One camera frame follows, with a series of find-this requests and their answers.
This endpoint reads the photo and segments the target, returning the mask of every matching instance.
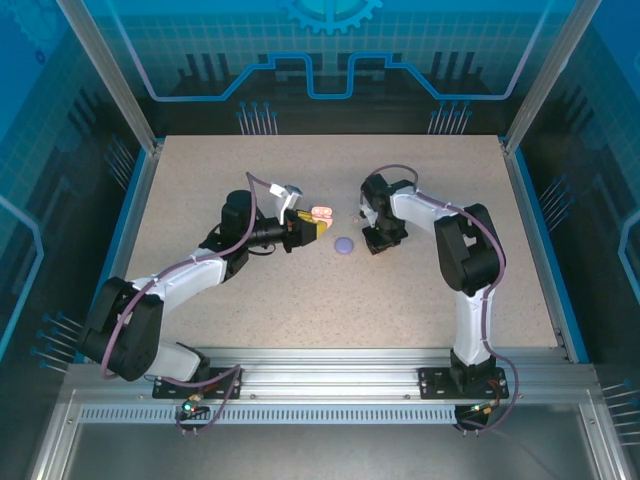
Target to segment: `purple bottle cap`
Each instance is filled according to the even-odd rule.
[[[348,237],[340,237],[336,240],[335,249],[340,255],[349,255],[353,252],[353,240]]]

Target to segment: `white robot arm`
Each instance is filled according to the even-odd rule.
[[[294,210],[302,196],[296,187],[271,185],[270,192],[276,197],[275,216],[266,218],[257,210],[251,234],[233,253],[214,255],[237,245],[247,232],[251,194],[246,190],[227,196],[220,225],[183,262],[161,274],[129,282],[114,277],[105,282],[81,332],[79,352],[96,362],[102,361],[120,314],[144,291],[109,352],[109,370],[128,381],[142,375],[197,381],[201,380],[200,371],[206,377],[206,357],[187,346],[160,341],[162,320],[194,295],[231,279],[248,261],[252,253],[249,249],[282,244],[290,253],[293,248],[316,240],[330,225],[328,220],[319,220],[311,212]]]
[[[405,222],[435,237],[440,270],[456,291],[457,334],[451,355],[451,376],[461,391],[468,384],[479,382],[479,376],[486,376],[495,368],[495,358],[485,348],[482,336],[482,303],[488,302],[485,320],[488,336],[494,291],[486,300],[484,296],[499,273],[495,250],[466,218],[446,208],[449,204],[430,201],[407,180],[389,185],[382,175],[375,174],[365,180],[361,191],[362,216],[369,222],[363,234],[372,254],[399,245],[408,236]],[[476,204],[464,210],[496,236],[485,207]]]

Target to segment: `perforated metal strip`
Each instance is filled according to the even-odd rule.
[[[211,405],[213,411],[217,406]],[[173,424],[176,405],[84,405],[80,423]],[[211,412],[186,424],[206,423]],[[448,405],[229,405],[221,424],[453,424]]]

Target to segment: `table surface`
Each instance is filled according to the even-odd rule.
[[[334,223],[291,254],[252,257],[229,282],[175,309],[161,336],[194,347],[449,347],[454,292],[441,277],[435,240],[408,225],[399,247],[372,256],[358,219],[359,187],[389,163],[414,167],[420,188],[457,205],[484,204],[507,257],[495,294],[496,346],[551,347],[556,339],[522,220],[495,136],[170,136],[144,212],[127,278],[184,259],[220,219],[229,192],[246,189],[245,171],[292,184],[299,208],[330,206]],[[403,178],[389,171],[389,181]],[[269,216],[272,198],[258,187]],[[334,250],[353,239],[350,255]]]

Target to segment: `gear logo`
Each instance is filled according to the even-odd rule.
[[[22,33],[41,51],[58,31],[59,10],[55,0],[5,0],[0,11],[9,13]]]
[[[336,30],[347,33],[349,27],[360,28],[360,21],[373,18],[372,11],[382,7],[382,0],[283,0],[282,5],[300,28],[333,35]]]

